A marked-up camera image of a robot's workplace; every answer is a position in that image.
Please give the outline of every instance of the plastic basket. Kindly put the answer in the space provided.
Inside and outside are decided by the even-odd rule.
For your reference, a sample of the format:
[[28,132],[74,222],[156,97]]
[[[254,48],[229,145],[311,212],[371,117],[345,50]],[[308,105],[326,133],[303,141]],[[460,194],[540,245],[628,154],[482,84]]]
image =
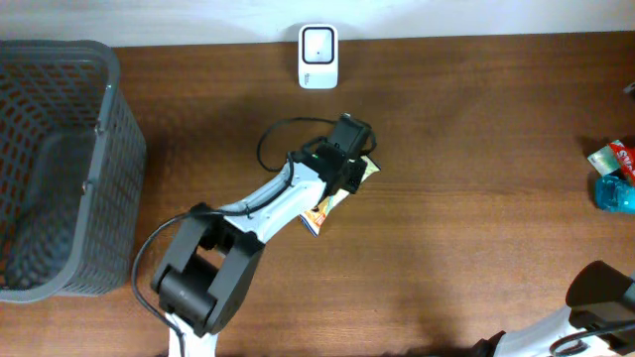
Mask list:
[[0,42],[0,300],[128,277],[146,144],[97,42]]

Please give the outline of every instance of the red package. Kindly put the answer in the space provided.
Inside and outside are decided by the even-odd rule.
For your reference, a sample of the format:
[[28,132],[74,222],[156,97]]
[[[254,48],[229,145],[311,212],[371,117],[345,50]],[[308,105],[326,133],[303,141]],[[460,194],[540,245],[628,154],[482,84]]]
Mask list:
[[635,152],[626,148],[624,144],[620,142],[610,143],[608,146],[613,151],[613,154],[615,154],[615,158],[617,158],[619,166],[622,168],[622,172],[628,181],[631,182],[632,185],[635,185]]

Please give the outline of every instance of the tabletop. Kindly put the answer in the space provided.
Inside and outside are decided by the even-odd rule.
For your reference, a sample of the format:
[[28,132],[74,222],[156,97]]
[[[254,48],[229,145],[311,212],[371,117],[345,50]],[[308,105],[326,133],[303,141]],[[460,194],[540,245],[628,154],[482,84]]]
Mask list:
[[[370,123],[382,171],[318,238],[292,221],[268,244],[224,356],[372,356],[470,346],[565,303],[604,260],[635,271],[635,219],[592,202],[585,155],[633,134],[635,33],[340,43],[332,90],[297,83],[297,45],[116,49],[148,145],[136,247],[199,202],[236,201],[272,177],[256,143],[295,116]],[[272,166],[328,133],[280,129]],[[170,243],[141,266],[142,291]],[[0,305],[0,356],[156,356],[168,329],[130,284],[103,297]]]

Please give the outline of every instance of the brown table surface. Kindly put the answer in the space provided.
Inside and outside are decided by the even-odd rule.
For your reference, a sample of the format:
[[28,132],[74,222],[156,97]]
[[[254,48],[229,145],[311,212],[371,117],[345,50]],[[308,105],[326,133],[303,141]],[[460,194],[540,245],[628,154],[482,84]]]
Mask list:
[[[278,119],[350,112],[377,132],[383,171],[319,238],[296,221],[274,237],[221,355],[471,345],[563,305],[593,260],[635,270],[635,219],[593,206],[584,155],[633,134],[635,33],[343,42],[326,91],[299,88],[295,44],[115,52],[148,143],[137,248],[191,205],[266,182],[256,142]],[[265,159],[327,130],[283,129]],[[166,238],[142,264],[146,294]],[[154,356],[167,337],[130,285],[0,305],[2,356]]]

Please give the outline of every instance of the white wall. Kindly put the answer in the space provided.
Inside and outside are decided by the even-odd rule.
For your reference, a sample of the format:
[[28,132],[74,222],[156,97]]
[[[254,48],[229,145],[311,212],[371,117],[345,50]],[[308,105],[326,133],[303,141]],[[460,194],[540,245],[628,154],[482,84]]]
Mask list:
[[308,22],[345,40],[635,30],[635,0],[0,0],[2,40],[277,42]]

